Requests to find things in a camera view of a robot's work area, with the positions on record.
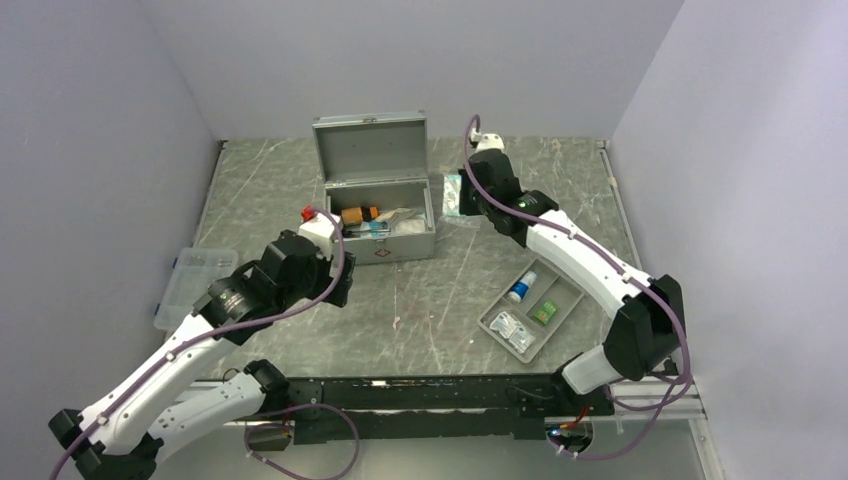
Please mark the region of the small white blue bottle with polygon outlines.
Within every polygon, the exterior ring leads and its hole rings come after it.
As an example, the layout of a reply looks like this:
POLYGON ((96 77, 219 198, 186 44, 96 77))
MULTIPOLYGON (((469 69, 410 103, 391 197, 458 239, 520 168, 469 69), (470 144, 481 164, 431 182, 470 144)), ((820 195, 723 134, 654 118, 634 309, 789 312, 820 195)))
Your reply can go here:
POLYGON ((506 293, 505 297, 514 303, 520 303, 527 295, 529 289, 537 280, 538 275, 534 271, 525 272, 519 280, 506 293))

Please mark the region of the blue white medical pouch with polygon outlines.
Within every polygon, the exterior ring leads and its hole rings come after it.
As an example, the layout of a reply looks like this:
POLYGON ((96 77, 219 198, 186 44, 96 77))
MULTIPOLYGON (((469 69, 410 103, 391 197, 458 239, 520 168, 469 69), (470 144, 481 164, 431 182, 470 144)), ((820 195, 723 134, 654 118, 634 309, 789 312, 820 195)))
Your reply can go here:
POLYGON ((358 226, 357 232, 363 235, 389 234, 391 227, 385 221, 363 222, 358 226))

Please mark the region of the small green box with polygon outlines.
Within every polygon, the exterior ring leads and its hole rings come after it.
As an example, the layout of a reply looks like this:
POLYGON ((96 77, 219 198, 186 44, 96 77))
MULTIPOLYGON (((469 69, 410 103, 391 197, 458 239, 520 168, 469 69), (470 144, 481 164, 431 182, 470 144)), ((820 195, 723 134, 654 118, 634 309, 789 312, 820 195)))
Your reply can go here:
POLYGON ((541 325, 547 325, 556 314, 559 307, 552 300, 543 301, 533 312, 532 318, 541 325))

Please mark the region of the cream latex gloves packet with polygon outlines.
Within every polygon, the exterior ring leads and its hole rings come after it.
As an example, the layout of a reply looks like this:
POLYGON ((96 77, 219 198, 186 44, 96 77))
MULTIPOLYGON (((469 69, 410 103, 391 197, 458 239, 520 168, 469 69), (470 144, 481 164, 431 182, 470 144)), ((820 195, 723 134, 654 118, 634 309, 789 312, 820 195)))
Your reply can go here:
POLYGON ((380 214, 376 221, 385 223, 391 233, 398 235, 417 234, 427 230, 425 213, 416 209, 389 210, 380 214))

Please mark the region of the clear bag alcohol wipes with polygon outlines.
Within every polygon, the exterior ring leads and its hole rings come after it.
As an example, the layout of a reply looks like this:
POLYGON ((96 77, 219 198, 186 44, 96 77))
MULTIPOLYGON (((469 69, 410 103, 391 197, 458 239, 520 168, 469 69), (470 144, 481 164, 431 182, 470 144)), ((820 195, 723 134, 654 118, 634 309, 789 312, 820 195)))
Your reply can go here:
POLYGON ((536 340, 530 329, 507 311, 497 313, 490 321, 489 329, 497 333, 519 354, 526 353, 536 340))

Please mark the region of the grey plastic divider tray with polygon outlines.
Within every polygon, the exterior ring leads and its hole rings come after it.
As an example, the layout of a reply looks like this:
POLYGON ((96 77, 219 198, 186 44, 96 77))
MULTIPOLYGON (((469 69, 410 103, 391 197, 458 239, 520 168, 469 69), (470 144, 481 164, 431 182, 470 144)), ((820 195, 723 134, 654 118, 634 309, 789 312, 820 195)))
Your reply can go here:
POLYGON ((572 314, 585 296, 585 290, 565 276, 551 262, 536 258, 524 267, 521 273, 501 292, 500 296, 478 317, 477 324, 519 362, 529 364, 535 360, 542 347, 572 314), (527 271, 536 272, 538 275, 537 280, 529 289, 522 302, 511 302, 505 297, 506 293, 527 271), (552 300, 558 305, 559 309, 547 325, 541 325, 532 318, 532 315, 535 309, 545 300, 552 300), (519 354, 497 333, 489 329, 490 321, 501 311, 511 313, 529 328, 536 337, 535 342, 526 353, 519 354))

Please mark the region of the teal white small packet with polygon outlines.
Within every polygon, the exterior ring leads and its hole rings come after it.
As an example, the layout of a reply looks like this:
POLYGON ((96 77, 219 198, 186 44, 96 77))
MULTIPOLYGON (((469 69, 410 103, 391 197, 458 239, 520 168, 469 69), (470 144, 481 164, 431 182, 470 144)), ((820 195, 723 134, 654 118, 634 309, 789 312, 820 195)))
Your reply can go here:
POLYGON ((442 214, 446 217, 460 216, 460 194, 462 178, 459 174, 443 177, 442 214))

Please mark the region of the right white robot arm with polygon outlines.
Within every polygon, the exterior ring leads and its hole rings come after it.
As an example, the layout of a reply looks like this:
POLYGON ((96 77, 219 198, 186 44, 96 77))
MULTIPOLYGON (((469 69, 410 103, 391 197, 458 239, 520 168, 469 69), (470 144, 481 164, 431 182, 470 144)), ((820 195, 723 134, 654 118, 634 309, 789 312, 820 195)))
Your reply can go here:
POLYGON ((485 216, 502 235, 575 281, 611 318, 600 345, 558 368, 557 411, 574 415, 590 393, 616 380, 638 381, 686 345, 680 284, 652 277, 591 239, 547 195, 524 190, 503 148, 477 143, 459 174, 460 212, 485 216))

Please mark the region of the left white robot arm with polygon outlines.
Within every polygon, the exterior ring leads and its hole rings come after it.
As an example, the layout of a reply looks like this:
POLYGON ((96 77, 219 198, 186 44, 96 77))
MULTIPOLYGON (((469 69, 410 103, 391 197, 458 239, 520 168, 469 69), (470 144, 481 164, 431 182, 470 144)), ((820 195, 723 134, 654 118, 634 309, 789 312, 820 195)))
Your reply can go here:
POLYGON ((112 391, 48 427, 85 479, 148 479, 187 444, 242 417, 272 420, 318 404, 321 390, 254 360, 212 389, 179 402, 205 369, 273 322, 321 302, 347 302, 355 266, 339 228, 325 219, 285 230, 263 255, 213 281, 170 338, 112 391))

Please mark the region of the brown bottle orange cap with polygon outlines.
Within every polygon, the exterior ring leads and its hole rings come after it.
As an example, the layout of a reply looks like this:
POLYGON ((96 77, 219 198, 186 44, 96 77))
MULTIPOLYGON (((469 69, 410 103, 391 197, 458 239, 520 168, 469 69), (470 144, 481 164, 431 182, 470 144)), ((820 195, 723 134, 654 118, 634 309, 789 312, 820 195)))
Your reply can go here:
POLYGON ((358 206, 345 208, 340 212, 340 218, 345 226, 353 226, 371 222, 374 221, 378 216, 379 210, 375 206, 358 206))

